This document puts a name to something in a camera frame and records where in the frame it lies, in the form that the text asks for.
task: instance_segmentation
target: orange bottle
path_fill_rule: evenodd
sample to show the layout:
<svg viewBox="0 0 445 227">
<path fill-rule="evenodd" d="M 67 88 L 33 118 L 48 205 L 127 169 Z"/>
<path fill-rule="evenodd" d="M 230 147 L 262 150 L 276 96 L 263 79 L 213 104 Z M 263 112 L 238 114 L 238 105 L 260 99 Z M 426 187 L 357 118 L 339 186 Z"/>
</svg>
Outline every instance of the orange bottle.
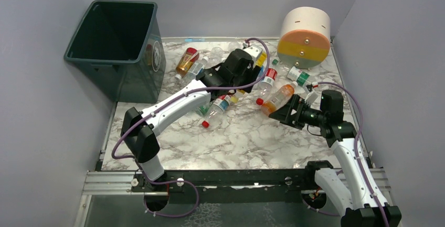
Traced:
<svg viewBox="0 0 445 227">
<path fill-rule="evenodd" d="M 298 84 L 295 81 L 290 84 L 283 85 L 261 106 L 262 112 L 269 116 L 269 114 L 284 106 L 294 94 L 297 85 Z"/>
</svg>

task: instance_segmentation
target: red label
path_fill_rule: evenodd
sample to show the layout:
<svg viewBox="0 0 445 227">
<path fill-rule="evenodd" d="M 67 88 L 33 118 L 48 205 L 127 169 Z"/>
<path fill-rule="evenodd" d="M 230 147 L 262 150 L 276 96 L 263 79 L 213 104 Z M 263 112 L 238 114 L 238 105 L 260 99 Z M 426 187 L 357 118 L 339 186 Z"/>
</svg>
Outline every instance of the red label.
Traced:
<svg viewBox="0 0 445 227">
<path fill-rule="evenodd" d="M 266 76 L 275 80 L 275 77 L 277 76 L 277 71 L 275 71 L 275 69 L 269 68 L 267 70 Z"/>
</svg>

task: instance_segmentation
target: circular hole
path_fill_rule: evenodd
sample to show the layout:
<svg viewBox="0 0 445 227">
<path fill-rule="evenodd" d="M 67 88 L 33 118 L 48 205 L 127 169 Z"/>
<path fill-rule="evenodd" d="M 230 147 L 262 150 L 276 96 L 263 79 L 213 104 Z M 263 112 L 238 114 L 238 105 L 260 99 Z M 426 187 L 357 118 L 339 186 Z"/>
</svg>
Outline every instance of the circular hole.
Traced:
<svg viewBox="0 0 445 227">
<path fill-rule="evenodd" d="M 160 211 L 168 204 L 168 197 L 167 199 L 159 199 L 158 196 L 145 196 L 144 203 L 149 210 Z"/>
</svg>

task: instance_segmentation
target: clear plastic bottle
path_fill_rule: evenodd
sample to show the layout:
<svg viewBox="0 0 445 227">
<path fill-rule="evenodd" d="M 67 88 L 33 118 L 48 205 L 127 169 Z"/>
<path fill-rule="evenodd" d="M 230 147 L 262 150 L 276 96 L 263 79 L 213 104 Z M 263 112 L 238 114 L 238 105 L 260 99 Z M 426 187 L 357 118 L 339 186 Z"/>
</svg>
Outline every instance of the clear plastic bottle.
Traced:
<svg viewBox="0 0 445 227">
<path fill-rule="evenodd" d="M 210 51 L 210 56 L 208 60 L 209 67 L 213 67 L 222 62 L 224 51 L 221 47 L 213 47 Z"/>
<path fill-rule="evenodd" d="M 283 85 L 266 101 L 266 103 L 261 106 L 262 112 L 269 116 L 269 114 L 284 106 L 294 94 L 297 85 L 298 84 L 295 81 L 290 84 Z"/>
<path fill-rule="evenodd" d="M 304 72 L 297 67 L 292 67 L 288 73 L 288 79 L 297 82 L 297 84 L 301 87 L 308 85 L 315 81 L 315 77 L 309 75 L 307 72 Z"/>
<path fill-rule="evenodd" d="M 229 51 L 229 53 L 231 53 L 232 51 L 234 51 L 235 49 L 241 49 L 241 46 L 238 42 L 230 42 L 229 46 L 227 48 L 227 50 Z"/>
<path fill-rule="evenodd" d="M 217 98 L 213 104 L 210 106 L 206 118 L 201 123 L 204 128 L 208 128 L 211 124 L 214 124 L 219 119 L 221 115 L 227 110 L 230 105 L 230 96 L 223 95 Z"/>
<path fill-rule="evenodd" d="M 257 105 L 262 105 L 264 103 L 264 99 L 267 98 L 272 91 L 273 84 L 275 83 L 275 78 L 277 77 L 277 63 L 278 60 L 274 59 L 272 61 L 272 66 L 267 70 L 266 76 L 264 79 L 258 84 L 259 89 L 261 90 L 258 98 Z"/>
<path fill-rule="evenodd" d="M 195 63 L 190 67 L 190 70 L 187 71 L 187 74 L 181 79 L 180 84 L 181 87 L 184 88 L 188 85 L 192 80 L 196 78 L 205 67 L 208 62 L 208 57 L 203 57 L 202 59 L 196 60 Z"/>
</svg>

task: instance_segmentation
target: dark green bin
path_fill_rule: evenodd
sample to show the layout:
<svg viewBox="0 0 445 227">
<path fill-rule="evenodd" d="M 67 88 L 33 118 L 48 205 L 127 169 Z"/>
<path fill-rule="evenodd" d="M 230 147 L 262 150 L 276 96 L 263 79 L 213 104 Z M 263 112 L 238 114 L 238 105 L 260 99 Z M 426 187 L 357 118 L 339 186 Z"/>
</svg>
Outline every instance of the dark green bin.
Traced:
<svg viewBox="0 0 445 227">
<path fill-rule="evenodd" d="M 166 64 L 156 10 L 152 2 L 92 2 L 65 60 L 114 101 L 155 103 Z"/>
</svg>

